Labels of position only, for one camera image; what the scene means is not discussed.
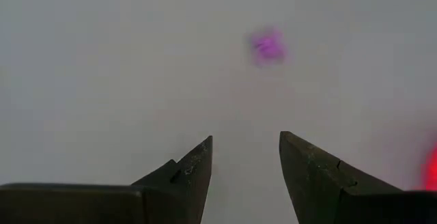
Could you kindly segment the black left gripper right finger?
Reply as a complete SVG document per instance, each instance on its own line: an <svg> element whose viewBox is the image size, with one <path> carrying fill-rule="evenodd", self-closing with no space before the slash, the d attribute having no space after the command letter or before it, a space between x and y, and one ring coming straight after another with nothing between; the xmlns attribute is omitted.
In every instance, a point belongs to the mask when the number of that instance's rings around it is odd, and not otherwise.
<svg viewBox="0 0 437 224"><path fill-rule="evenodd" d="M279 154L299 224L437 224L436 191L403 191L288 131Z"/></svg>

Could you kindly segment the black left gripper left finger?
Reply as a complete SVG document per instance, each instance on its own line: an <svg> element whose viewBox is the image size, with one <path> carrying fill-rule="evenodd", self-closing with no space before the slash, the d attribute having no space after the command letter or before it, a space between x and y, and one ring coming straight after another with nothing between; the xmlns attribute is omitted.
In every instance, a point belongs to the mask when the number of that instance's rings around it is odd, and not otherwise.
<svg viewBox="0 0 437 224"><path fill-rule="evenodd" d="M200 224L212 137L129 185L0 185L0 224Z"/></svg>

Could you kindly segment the small purple plastic decoration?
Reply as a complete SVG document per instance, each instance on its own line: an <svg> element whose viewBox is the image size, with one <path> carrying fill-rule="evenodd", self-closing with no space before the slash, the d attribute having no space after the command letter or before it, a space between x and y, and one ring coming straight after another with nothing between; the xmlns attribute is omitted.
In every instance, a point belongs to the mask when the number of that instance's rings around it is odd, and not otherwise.
<svg viewBox="0 0 437 224"><path fill-rule="evenodd" d="M249 36L253 62L257 66L279 64L287 57L281 33L274 27L264 27Z"/></svg>

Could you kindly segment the translucent pink plastic bowl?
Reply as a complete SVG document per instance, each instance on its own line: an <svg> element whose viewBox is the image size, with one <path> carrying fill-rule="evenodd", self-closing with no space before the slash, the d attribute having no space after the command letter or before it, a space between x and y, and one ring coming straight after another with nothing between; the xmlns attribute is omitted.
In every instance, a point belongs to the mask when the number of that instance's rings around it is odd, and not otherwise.
<svg viewBox="0 0 437 224"><path fill-rule="evenodd" d="M420 190L437 191L437 137L430 141L421 164Z"/></svg>

